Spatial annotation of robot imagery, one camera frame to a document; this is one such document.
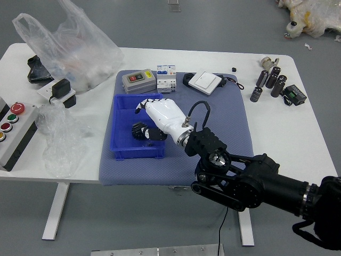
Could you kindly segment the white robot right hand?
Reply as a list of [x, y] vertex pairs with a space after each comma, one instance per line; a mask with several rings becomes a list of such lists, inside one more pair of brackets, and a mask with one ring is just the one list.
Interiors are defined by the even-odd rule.
[[163, 141], [170, 135], [178, 146], [185, 146], [193, 126], [189, 124], [190, 117], [185, 116], [172, 99], [145, 99], [138, 104], [135, 113], [141, 109], [146, 111], [156, 127], [135, 124], [132, 130], [135, 138]]

